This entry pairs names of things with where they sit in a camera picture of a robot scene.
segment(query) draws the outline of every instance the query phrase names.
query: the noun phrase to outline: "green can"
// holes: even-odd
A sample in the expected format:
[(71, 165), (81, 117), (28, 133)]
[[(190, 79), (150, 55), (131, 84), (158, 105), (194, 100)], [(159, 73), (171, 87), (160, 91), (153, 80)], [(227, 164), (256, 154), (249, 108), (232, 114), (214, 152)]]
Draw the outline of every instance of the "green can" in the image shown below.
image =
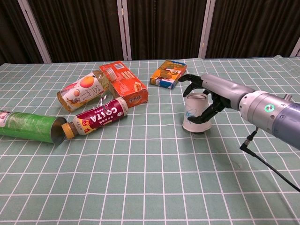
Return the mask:
[(0, 135), (60, 144), (65, 139), (63, 117), (40, 116), (0, 109)]

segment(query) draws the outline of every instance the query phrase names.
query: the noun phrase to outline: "green indicator light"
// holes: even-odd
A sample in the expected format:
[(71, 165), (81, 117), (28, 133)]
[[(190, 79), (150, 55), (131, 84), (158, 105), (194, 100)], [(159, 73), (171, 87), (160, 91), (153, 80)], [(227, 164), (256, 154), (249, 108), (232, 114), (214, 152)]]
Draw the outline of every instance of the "green indicator light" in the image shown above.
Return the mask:
[(272, 104), (268, 104), (268, 105), (266, 105), (265, 108), (264, 108), (264, 110), (265, 110), (267, 113), (272, 112), (274, 109), (275, 109), (275, 106), (272, 105)]

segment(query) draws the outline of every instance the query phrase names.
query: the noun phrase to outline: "dark pleated curtain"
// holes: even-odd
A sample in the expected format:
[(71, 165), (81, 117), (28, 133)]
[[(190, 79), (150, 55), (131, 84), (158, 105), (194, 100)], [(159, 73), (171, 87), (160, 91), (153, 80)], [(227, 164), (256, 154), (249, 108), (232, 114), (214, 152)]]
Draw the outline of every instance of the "dark pleated curtain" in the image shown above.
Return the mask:
[(289, 56), (299, 37), (299, 0), (216, 0), (206, 58)]
[(198, 57), (206, 0), (127, 0), (133, 60)]
[(29, 0), (53, 62), (122, 60), (116, 0)]
[(0, 0), (0, 65), (42, 63), (17, 0)]

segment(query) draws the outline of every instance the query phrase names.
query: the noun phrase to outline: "black cable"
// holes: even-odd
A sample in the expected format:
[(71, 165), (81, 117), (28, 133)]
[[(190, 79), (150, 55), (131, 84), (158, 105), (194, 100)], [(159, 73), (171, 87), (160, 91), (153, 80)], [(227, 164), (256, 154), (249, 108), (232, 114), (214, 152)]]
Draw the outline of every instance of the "black cable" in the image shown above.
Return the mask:
[(245, 142), (240, 146), (240, 149), (246, 153), (248, 153), (249, 155), (257, 158), (259, 161), (261, 161), (262, 163), (264, 163), (267, 167), (269, 167), (271, 170), (273, 170), (279, 177), (281, 177), (286, 183), (288, 183), (291, 187), (293, 187), (295, 190), (297, 190), (298, 192), (300, 192), (300, 188), (298, 188), (296, 185), (294, 185), (293, 183), (291, 183), (284, 175), (282, 175), (278, 170), (276, 170), (273, 166), (271, 166), (269, 163), (267, 163), (265, 160), (263, 160), (262, 158), (260, 158), (256, 153), (254, 153), (253, 151), (251, 151), (250, 149), (248, 149), (248, 145), (250, 144), (250, 142), (253, 140), (254, 136), (257, 134), (258, 131), (258, 127), (256, 127), (255, 131), (252, 132), (252, 134), (250, 134), (247, 139), (245, 140)]

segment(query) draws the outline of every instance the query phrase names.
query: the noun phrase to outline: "table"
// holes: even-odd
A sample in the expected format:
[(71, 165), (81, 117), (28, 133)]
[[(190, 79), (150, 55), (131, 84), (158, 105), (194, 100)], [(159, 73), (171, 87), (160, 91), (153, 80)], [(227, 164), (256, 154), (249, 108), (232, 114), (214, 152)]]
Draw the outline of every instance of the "table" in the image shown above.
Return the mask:
[[(300, 102), (300, 58), (180, 61), (188, 73)], [(189, 83), (169, 90), (148, 82), (162, 62), (124, 62), (148, 86), (149, 101), (120, 121), (58, 146), (0, 136), (0, 224), (300, 224), (300, 194), (239, 150), (255, 127), (226, 109), (204, 135), (185, 131)], [(99, 98), (69, 114), (56, 92), (104, 63), (4, 64), (0, 106), (71, 121)], [(300, 185), (300, 151), (261, 130), (249, 147)]]

